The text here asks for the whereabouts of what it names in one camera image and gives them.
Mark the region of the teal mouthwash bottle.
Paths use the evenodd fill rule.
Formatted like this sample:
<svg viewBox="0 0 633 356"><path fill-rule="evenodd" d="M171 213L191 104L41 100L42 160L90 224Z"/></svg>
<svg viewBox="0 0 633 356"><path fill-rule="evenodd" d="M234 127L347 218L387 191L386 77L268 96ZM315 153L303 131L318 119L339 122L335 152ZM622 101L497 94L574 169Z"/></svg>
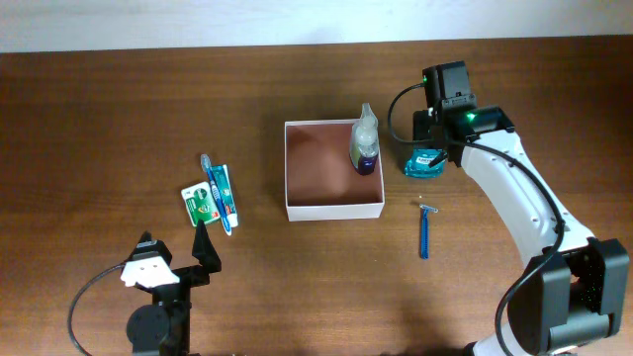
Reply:
<svg viewBox="0 0 633 356"><path fill-rule="evenodd" d="M405 176L419 179L439 177L443 174L445 162L442 161L434 166L430 166L430 163L441 153L440 149L415 148L411 158L405 164Z"/></svg>

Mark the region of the clear soap pump bottle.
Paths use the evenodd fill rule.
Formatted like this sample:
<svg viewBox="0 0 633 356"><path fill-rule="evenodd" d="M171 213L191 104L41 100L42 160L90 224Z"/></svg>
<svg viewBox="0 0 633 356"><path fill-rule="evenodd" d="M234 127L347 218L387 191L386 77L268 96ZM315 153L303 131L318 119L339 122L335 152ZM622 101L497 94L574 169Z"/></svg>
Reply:
<svg viewBox="0 0 633 356"><path fill-rule="evenodd" d="M369 103L364 103L360 118L353 124L349 144L350 161L360 175L374 172L379 154L378 119Z"/></svg>

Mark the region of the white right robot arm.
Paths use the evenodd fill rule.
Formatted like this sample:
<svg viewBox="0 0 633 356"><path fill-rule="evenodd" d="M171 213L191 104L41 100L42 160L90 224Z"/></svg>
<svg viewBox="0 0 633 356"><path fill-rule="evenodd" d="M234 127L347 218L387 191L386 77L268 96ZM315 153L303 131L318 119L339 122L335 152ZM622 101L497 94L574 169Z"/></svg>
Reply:
<svg viewBox="0 0 633 356"><path fill-rule="evenodd" d="M524 267L497 306L493 335L467 355L559 355L618 333L629 255L599 240L560 202L498 106L480 107L462 61L422 71L427 110L414 133L436 139L441 160L462 168L488 196Z"/></svg>

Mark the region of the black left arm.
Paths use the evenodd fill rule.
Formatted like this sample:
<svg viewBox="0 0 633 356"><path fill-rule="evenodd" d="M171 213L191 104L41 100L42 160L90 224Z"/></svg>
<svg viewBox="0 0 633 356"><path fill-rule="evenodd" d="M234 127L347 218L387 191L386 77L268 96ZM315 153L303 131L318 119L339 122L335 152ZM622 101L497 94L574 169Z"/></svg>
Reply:
<svg viewBox="0 0 633 356"><path fill-rule="evenodd" d="M126 334L135 355L190 353L191 291L210 284L210 276L222 271L206 225L198 221L192 256L196 265L172 269L166 244L146 231L124 262L121 280L151 295L151 303L130 316Z"/></svg>

